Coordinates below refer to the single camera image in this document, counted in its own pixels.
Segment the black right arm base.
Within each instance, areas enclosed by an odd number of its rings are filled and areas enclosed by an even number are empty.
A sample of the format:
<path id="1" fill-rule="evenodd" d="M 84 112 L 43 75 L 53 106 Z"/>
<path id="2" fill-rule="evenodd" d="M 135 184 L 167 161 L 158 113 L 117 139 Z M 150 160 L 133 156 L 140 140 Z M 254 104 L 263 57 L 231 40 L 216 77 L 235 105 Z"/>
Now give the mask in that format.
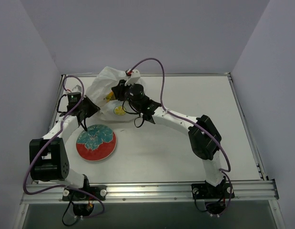
<path id="1" fill-rule="evenodd" d="M 191 184 L 191 189 L 196 209 L 211 217 L 221 217 L 235 198 L 232 184 L 225 180 L 216 187 L 207 182 L 194 183 Z"/>

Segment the white plastic bag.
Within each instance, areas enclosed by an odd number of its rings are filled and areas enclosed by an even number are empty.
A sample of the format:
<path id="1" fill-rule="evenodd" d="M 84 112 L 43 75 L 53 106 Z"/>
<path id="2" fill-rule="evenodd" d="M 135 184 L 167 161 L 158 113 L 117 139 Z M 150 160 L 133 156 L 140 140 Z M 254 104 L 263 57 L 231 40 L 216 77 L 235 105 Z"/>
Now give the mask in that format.
<path id="1" fill-rule="evenodd" d="M 100 108 L 95 114 L 98 119 L 106 122 L 130 122 L 136 118 L 128 102 L 114 100 L 107 103 L 105 100 L 112 87 L 117 86 L 120 80 L 127 79 L 124 71 L 106 66 L 86 89 L 86 96 Z"/>

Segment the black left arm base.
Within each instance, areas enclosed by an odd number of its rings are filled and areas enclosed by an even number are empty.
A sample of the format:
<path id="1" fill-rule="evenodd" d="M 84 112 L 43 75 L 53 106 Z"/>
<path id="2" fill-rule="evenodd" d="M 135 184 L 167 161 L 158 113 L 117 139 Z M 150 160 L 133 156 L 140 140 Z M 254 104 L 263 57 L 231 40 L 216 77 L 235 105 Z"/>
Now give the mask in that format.
<path id="1" fill-rule="evenodd" d="M 62 201 L 71 202 L 75 216 L 90 218 L 103 214 L 105 206 L 107 187 L 105 185 L 83 187 L 81 189 L 65 188 Z"/>

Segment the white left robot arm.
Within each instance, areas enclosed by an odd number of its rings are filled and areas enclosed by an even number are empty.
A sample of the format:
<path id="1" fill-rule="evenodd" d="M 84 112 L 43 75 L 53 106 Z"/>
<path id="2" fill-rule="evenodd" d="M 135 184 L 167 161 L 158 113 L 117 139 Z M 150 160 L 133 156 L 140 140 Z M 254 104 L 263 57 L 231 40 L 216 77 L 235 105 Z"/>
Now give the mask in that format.
<path id="1" fill-rule="evenodd" d="M 86 200 L 91 194 L 85 184 L 85 175 L 70 168 L 65 143 L 79 127 L 88 130 L 86 119 L 100 108 L 80 92 L 67 94 L 67 111 L 60 114 L 54 127 L 42 138 L 33 139 L 29 144 L 29 175 L 34 181 L 56 182 L 74 188 L 74 195 Z"/>

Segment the fake longan bunch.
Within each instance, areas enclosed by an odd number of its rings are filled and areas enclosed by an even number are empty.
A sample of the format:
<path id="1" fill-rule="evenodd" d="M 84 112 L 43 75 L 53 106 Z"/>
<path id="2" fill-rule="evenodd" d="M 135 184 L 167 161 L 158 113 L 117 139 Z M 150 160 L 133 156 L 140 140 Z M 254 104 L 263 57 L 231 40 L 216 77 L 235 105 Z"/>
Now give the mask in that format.
<path id="1" fill-rule="evenodd" d="M 113 91 L 111 91 L 109 94 L 107 94 L 107 95 L 105 96 L 105 100 L 106 100 L 107 103 L 108 103 L 109 101 L 114 101 L 114 100 L 116 100 L 116 97 L 115 97 Z"/>

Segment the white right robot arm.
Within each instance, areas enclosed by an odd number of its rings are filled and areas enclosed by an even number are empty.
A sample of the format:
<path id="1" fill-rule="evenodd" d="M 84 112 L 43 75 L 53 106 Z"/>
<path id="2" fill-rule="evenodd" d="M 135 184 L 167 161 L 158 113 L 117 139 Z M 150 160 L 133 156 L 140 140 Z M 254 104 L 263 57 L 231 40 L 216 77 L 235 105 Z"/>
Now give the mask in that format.
<path id="1" fill-rule="evenodd" d="M 181 113 L 171 113 L 163 109 L 162 105 L 144 93 L 144 87 L 135 83 L 127 85 L 120 80 L 118 85 L 112 87 L 113 94 L 119 101 L 127 101 L 135 115 L 139 115 L 146 122 L 155 125 L 164 125 L 183 133 L 189 137 L 193 153 L 203 161 L 206 173 L 205 181 L 207 193 L 212 197 L 219 196 L 223 190 L 223 174 L 220 171 L 220 159 L 217 151 L 221 136 L 211 119 L 202 115 L 192 117 Z"/>

